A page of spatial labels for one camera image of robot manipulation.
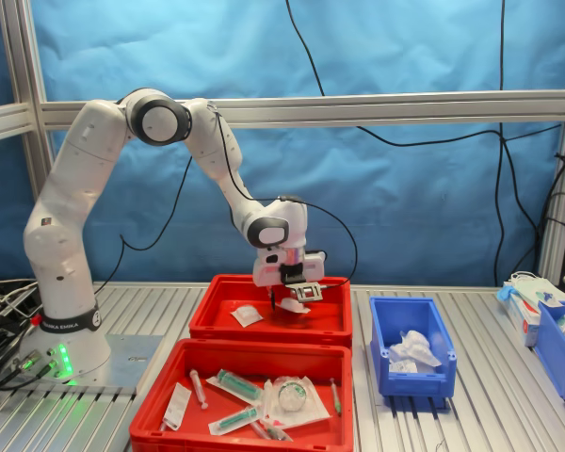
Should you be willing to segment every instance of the blue curtain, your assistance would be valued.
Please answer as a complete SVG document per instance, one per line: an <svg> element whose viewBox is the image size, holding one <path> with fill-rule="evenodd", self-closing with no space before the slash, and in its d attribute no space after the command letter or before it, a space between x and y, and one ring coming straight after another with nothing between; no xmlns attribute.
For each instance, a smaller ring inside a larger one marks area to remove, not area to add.
<svg viewBox="0 0 565 452"><path fill-rule="evenodd" d="M292 0L329 95L497 89L500 1ZM49 100L118 99L139 87L174 98L318 95L283 0L34 2ZM565 0L508 2L505 89L565 88ZM511 123L507 137L553 124ZM373 127L394 141L433 140L497 124ZM490 285L499 240L493 204L498 139L392 148L355 128L235 130L241 174L255 197L294 193L330 209L360 247L356 283ZM55 134L57 144L64 134ZM511 141L521 201L541 212L559 131ZM183 144L128 144L85 230L90 267L106 278L119 234L151 243L188 159ZM499 274L533 243L507 160L500 186L507 230ZM310 211L310 248L347 275L353 249L331 218ZM230 224L218 188L191 166L161 242L128 250L115 279L206 281L250 272L254 250Z"/></svg>

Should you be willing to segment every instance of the white box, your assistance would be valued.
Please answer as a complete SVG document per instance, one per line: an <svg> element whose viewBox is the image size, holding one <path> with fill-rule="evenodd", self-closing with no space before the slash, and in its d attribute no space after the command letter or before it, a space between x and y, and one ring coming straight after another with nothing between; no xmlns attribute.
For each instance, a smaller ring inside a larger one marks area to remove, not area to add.
<svg viewBox="0 0 565 452"><path fill-rule="evenodd" d="M521 340L526 347L533 347L538 341L540 327L540 312L538 306L532 306L519 294L510 294L507 300L500 302L508 311L508 316L513 326L519 332Z"/></svg>

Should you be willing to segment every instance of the blue bin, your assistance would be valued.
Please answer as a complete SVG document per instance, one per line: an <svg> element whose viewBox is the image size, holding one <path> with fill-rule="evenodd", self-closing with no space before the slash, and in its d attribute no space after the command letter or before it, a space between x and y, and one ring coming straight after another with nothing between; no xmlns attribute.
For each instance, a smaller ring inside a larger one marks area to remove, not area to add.
<svg viewBox="0 0 565 452"><path fill-rule="evenodd" d="M373 355L379 392L383 396L451 397L456 379L456 353L433 299L371 297ZM436 374L389 372L388 347L402 342L400 332L419 331L442 365Z"/></svg>
<svg viewBox="0 0 565 452"><path fill-rule="evenodd" d="M536 353L558 394L565 399L565 334L557 325L557 320L565 314L565 301L561 303L560 308L548 308L539 303L541 316Z"/></svg>

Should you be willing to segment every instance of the metal tabletop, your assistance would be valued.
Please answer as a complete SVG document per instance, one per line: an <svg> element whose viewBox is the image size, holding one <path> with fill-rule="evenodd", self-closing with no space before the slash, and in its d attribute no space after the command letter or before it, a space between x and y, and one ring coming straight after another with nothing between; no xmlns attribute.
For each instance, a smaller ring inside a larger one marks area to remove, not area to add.
<svg viewBox="0 0 565 452"><path fill-rule="evenodd" d="M137 395L0 393L0 451L128 451L128 426L207 284L111 283L99 296L105 330L163 335ZM445 410L377 391L369 343L371 295L435 299L458 356ZM490 288L352 286L354 449L362 452L565 452L565 402Z"/></svg>

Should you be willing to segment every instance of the medical supply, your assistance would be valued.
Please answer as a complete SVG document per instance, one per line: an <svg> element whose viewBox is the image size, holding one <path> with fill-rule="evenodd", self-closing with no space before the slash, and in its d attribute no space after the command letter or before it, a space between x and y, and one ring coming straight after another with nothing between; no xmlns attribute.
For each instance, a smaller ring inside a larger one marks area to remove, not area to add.
<svg viewBox="0 0 565 452"><path fill-rule="evenodd" d="M398 374L418 373L418 369L416 368L416 362L412 359L389 363L389 371L397 372Z"/></svg>
<svg viewBox="0 0 565 452"><path fill-rule="evenodd" d="M557 320L558 328L561 332L565 332L565 315L562 315L559 320Z"/></svg>
<svg viewBox="0 0 565 452"><path fill-rule="evenodd" d="M241 428L250 424L251 422L257 421L262 417L261 407L247 407L240 412L226 416L219 421L212 422L209 424L209 432L212 435L224 435L237 428Z"/></svg>
<svg viewBox="0 0 565 452"><path fill-rule="evenodd" d="M331 379L331 391L332 399L335 404L335 411L337 414L341 415L341 402L339 401L339 395L337 394L337 386L335 385L335 379Z"/></svg>
<svg viewBox="0 0 565 452"><path fill-rule="evenodd" d="M421 334L418 331L410 330L408 331L408 334L404 334L404 332L401 331L399 335L402 338L402 344L404 345L405 348L410 348L417 344L420 344L421 346L427 348L430 347L427 337L425 337L423 334Z"/></svg>
<svg viewBox="0 0 565 452"><path fill-rule="evenodd" d="M274 427L272 424L270 424L269 422L263 419L260 421L260 423L262 424L262 426L264 426L268 434L268 437L271 438L272 440L291 441L291 442L293 441L291 437L284 430Z"/></svg>
<svg viewBox="0 0 565 452"><path fill-rule="evenodd" d="M180 428L182 418L185 416L186 406L188 406L188 400L190 400L190 390L185 388L182 384L176 383L173 394L169 399L166 413L163 415L163 424L172 430Z"/></svg>
<svg viewBox="0 0 565 452"><path fill-rule="evenodd" d="M253 428L253 431L255 432L255 434L257 434L257 436L259 436L260 438L262 438L263 440L269 440L270 439L270 435L267 434L267 431L265 431L263 428L260 427L260 425L253 421L250 423L251 428Z"/></svg>
<svg viewBox="0 0 565 452"><path fill-rule="evenodd" d="M241 394L250 400L257 400L262 395L262 389L259 386L224 369L218 372L218 381L231 392Z"/></svg>
<svg viewBox="0 0 565 452"><path fill-rule="evenodd" d="M302 304L296 299L292 299L290 297L282 299L277 306L285 309L285 311L295 314L308 314L310 312L310 308L307 308L305 304Z"/></svg>
<svg viewBox="0 0 565 452"><path fill-rule="evenodd" d="M505 286L497 292L496 298L507 310L508 318L515 330L519 332L523 345L525 347L535 346L538 342L540 328L540 311L537 304L532 306L525 301L509 282L505 282Z"/></svg>
<svg viewBox="0 0 565 452"><path fill-rule="evenodd" d="M442 365L442 362L431 353L429 347L425 347L423 344L414 344L408 348L408 356L432 367Z"/></svg>
<svg viewBox="0 0 565 452"><path fill-rule="evenodd" d="M301 392L305 393L304 400L302 400ZM303 379L280 377L272 385L272 394L273 396L268 401L268 407L265 409L267 414L265 420L280 429L303 426L331 417L322 400L320 400L316 388L307 377ZM289 410L289 408L296 408L299 403L301 403L301 407L298 410Z"/></svg>
<svg viewBox="0 0 565 452"><path fill-rule="evenodd" d="M550 281L544 278L534 278L527 275L514 278L514 276L510 280L512 286L525 301L536 308L539 301L549 308L558 308L562 306L561 301L565 301L565 293L558 290Z"/></svg>
<svg viewBox="0 0 565 452"><path fill-rule="evenodd" d="M408 331L408 333L401 331L400 337L402 338L401 344L394 344L389 347L389 361L391 372L417 372L416 363L422 363L427 366L424 367L424 373L430 373L428 371L430 367L437 367L439 365L442 365L440 360L438 360L435 355L431 353L431 350L429 349L429 341L423 334L415 330L410 330ZM414 362L414 365L408 365L407 363L404 363L402 365L397 365L394 367L391 366L392 363L406 361Z"/></svg>
<svg viewBox="0 0 565 452"><path fill-rule="evenodd" d="M233 315L243 328L247 328L249 325L264 319L260 313L257 312L257 309L250 304L243 305L230 314Z"/></svg>
<svg viewBox="0 0 565 452"><path fill-rule="evenodd" d="M267 416L267 409L270 406L270 398L272 397L272 381L267 379L264 383L264 392L262 393L262 401L264 403L264 416Z"/></svg>
<svg viewBox="0 0 565 452"><path fill-rule="evenodd" d="M288 381L279 390L279 403L286 412L298 412L305 404L305 389L299 383Z"/></svg>
<svg viewBox="0 0 565 452"><path fill-rule="evenodd" d="M237 391L235 391L234 389L228 388L224 385L222 385L219 380L218 377L214 376L214 377L210 377L209 379L206 380L209 384L216 386L217 388L221 389L222 391L226 391L229 394L232 394L233 396L237 397L238 399L244 401L245 403L252 405L254 407L257 407L258 405L261 405L262 402L262 397L258 397L258 398L249 398L243 394L238 393Z"/></svg>
<svg viewBox="0 0 565 452"><path fill-rule="evenodd" d="M205 392L201 386L201 379L199 379L199 374L195 369L190 371L190 379L192 380L192 385L195 387L195 394L197 394L197 399L201 403L201 409L205 410L207 408Z"/></svg>

